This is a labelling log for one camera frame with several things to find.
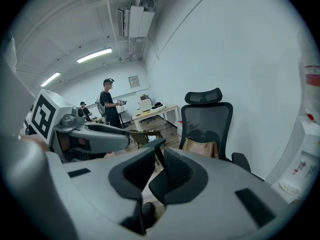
fluorescent light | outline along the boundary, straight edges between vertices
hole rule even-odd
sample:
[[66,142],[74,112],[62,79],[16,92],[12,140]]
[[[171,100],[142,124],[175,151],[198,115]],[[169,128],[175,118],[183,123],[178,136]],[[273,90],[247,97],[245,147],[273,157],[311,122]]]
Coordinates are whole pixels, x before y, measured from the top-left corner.
[[47,81],[45,81],[43,84],[41,84],[42,87],[46,86],[49,82],[51,82],[53,79],[58,77],[60,75],[59,72],[55,73],[53,76],[51,76]]
[[105,50],[101,50],[101,51],[97,51],[97,52],[95,52],[93,54],[87,55],[87,56],[85,56],[83,58],[78,59],[77,62],[82,63],[82,62],[85,62],[85,61],[90,60],[92,58],[98,57],[100,55],[108,54],[108,53],[112,53],[111,48],[108,48],[108,49],[105,49]]

cable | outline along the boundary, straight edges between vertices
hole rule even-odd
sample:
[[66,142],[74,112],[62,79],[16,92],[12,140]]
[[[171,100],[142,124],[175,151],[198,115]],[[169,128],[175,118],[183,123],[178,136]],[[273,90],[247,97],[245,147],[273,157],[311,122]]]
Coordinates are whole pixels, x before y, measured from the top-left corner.
[[145,3],[145,6],[146,6],[146,9],[149,11],[149,7],[148,7],[148,5],[147,5],[146,0],[144,0],[144,3]]
[[156,0],[152,0],[153,1],[153,10],[156,9]]
[[24,71],[24,70],[20,70],[20,69],[17,69],[16,71],[25,72],[25,73],[34,74],[34,75],[39,75],[39,76],[44,76],[43,74],[33,73],[33,72]]
[[[189,15],[197,8],[197,6],[202,2],[203,0],[200,0],[193,8],[191,11],[189,11],[189,13],[184,17],[184,19],[180,22],[180,24],[178,25],[178,27],[173,31],[173,33],[171,34],[171,36],[169,37],[169,39],[166,41],[166,43],[164,44],[164,46],[162,47],[161,51],[159,52],[159,54],[155,53],[158,57],[159,60],[159,56],[161,55],[161,53],[163,52],[163,50],[166,48],[167,44],[170,42],[171,38],[174,36],[174,34],[177,32],[177,30],[180,28],[180,26],[185,22],[185,20],[189,17]],[[151,69],[149,70],[150,72],[152,71],[154,65],[156,63],[156,60],[154,61]]]

gray plastic surface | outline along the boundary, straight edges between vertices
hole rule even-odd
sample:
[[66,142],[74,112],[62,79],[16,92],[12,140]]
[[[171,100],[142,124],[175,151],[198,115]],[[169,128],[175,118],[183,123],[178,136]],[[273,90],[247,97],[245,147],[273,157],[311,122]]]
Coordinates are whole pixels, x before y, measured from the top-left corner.
[[123,222],[128,215],[133,215],[137,202],[132,199],[124,199],[111,186],[108,175],[110,170],[141,153],[146,151],[142,148],[125,155],[95,159],[82,162],[72,162],[63,164],[66,172],[87,168],[91,172],[71,178],[82,196],[90,200],[100,213],[112,219],[115,223]]
[[[26,115],[35,101],[35,97],[26,88],[24,81],[19,79],[6,60],[2,58],[0,59],[0,99],[3,105],[0,106],[2,118],[0,121],[0,135],[18,135]],[[13,100],[14,94],[21,94],[21,96],[19,99]],[[18,108],[13,105],[15,101],[19,104]]]
[[[120,197],[110,185],[108,174],[115,165],[144,152],[145,148],[109,158],[62,164],[57,154],[44,154],[32,141],[2,137],[0,144],[4,182],[31,220],[52,239],[191,240],[195,236],[199,239],[249,236],[256,234],[258,227],[235,195],[235,191],[245,188],[252,190],[275,215],[288,208],[267,183],[239,166],[169,148],[169,152],[186,156],[205,168],[209,181],[191,202],[168,205],[143,237],[119,225],[133,215],[136,201]],[[69,177],[68,172],[83,168],[91,172]]]
[[78,114],[79,110],[82,110],[82,108],[73,107],[72,114],[65,114],[61,119],[60,123],[56,125],[53,129],[61,133],[69,133],[73,129],[85,123],[86,119],[84,116],[79,116]]
[[176,148],[166,148],[204,167],[208,184],[191,202],[168,205],[150,233],[157,239],[232,239],[258,229],[235,191],[249,188],[275,215],[286,202],[268,184],[239,166]]
[[[94,124],[99,125],[99,127],[103,127],[105,131],[90,130],[88,126]],[[116,130],[122,134],[112,133],[114,131],[113,129],[114,127],[109,125],[86,122],[69,132],[68,135],[71,137],[86,139],[90,143],[91,150],[84,150],[80,147],[73,148],[73,150],[83,151],[88,154],[99,154],[123,150],[130,143],[129,134],[126,134],[127,132],[121,129]]]

ceiling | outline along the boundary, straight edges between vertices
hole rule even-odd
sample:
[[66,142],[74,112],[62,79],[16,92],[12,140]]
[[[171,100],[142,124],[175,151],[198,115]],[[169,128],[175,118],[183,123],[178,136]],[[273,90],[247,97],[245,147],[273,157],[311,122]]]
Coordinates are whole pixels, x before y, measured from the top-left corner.
[[[128,38],[119,36],[116,10],[130,0],[109,0],[118,42],[116,46],[106,0],[30,0],[12,25],[17,53],[17,75],[35,91],[55,72],[53,85],[101,67],[120,63],[129,51]],[[137,42],[137,51],[142,40]],[[111,48],[112,53],[77,63],[88,54]]]

beige bag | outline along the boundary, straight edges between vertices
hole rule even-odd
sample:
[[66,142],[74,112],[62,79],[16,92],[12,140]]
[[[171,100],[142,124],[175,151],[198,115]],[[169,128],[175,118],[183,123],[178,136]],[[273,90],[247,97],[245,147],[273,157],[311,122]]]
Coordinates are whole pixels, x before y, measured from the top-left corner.
[[219,159],[218,147],[215,141],[199,143],[194,141],[191,137],[185,138],[182,150],[194,152],[205,157],[213,157]]

